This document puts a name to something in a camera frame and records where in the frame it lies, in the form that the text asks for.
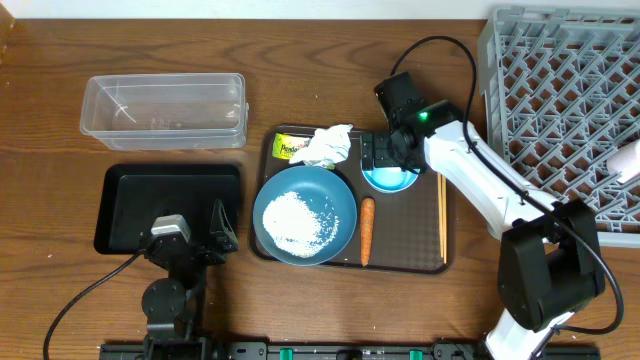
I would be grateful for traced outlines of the light blue bowl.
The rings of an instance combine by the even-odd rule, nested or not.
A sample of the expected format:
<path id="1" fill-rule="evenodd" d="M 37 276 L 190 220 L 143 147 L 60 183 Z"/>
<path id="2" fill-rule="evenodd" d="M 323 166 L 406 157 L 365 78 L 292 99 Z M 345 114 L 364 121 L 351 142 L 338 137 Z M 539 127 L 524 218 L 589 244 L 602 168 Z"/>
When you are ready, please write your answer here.
<path id="1" fill-rule="evenodd" d="M 387 194 L 404 191 L 418 179 L 417 174 L 402 170 L 399 167 L 363 170 L 362 174 L 373 189 Z"/>

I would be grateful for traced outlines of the wooden chopstick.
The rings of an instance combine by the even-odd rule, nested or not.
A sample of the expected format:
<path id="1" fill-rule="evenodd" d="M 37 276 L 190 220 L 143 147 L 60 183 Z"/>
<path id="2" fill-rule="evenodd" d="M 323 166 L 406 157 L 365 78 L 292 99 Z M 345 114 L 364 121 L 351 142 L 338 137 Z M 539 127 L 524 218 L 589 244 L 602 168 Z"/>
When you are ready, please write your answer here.
<path id="1" fill-rule="evenodd" d="M 437 174 L 437 190 L 438 190 L 438 221 L 439 221 L 439 242 L 440 242 L 440 255 L 443 260 L 443 264 L 446 264 L 446 210 L 445 200 L 446 194 L 443 190 L 443 177 L 440 173 Z"/>
<path id="2" fill-rule="evenodd" d="M 439 235 L 440 250 L 444 264 L 447 264 L 447 209 L 446 209 L 446 178 L 442 174 L 438 174 L 438 193 L 439 193 Z"/>

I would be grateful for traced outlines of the pale pink cup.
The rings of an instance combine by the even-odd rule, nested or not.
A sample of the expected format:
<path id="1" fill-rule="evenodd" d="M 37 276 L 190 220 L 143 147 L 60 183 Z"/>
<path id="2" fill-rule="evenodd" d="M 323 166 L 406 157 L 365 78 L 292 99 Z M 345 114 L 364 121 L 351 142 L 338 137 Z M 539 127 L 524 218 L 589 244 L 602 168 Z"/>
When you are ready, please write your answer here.
<path id="1" fill-rule="evenodd" d="M 625 184 L 639 175 L 640 141 L 636 140 L 618 149 L 606 162 L 607 170 L 617 175 L 616 181 Z"/>

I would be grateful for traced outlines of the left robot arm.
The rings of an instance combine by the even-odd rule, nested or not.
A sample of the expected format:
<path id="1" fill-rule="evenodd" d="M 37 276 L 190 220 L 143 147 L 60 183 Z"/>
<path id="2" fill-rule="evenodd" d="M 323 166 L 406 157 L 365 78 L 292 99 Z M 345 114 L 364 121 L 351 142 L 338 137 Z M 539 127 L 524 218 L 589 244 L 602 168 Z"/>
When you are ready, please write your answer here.
<path id="1" fill-rule="evenodd" d="M 166 270 L 165 278 L 145 290 L 141 307 L 147 318 L 144 359 L 224 359 L 227 351 L 205 335 L 202 316 L 207 270 L 222 265 L 238 250 L 238 240 L 223 202 L 213 205 L 209 230 L 191 233 L 180 215 L 158 217 L 141 245 L 145 259 Z"/>

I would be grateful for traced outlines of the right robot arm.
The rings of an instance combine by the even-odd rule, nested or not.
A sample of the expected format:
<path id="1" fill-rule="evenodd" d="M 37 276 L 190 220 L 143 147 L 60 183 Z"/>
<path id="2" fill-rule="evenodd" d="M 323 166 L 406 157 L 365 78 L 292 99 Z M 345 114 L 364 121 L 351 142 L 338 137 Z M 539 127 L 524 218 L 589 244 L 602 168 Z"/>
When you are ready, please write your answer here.
<path id="1" fill-rule="evenodd" d="M 533 359 L 565 322 L 605 290 L 593 211 L 558 201 L 511 169 L 446 100 L 430 104 L 407 72 L 374 94 L 388 121 L 365 148 L 366 170 L 431 169 L 483 215 L 501 242 L 497 288 L 505 310 L 484 342 L 492 359 Z"/>

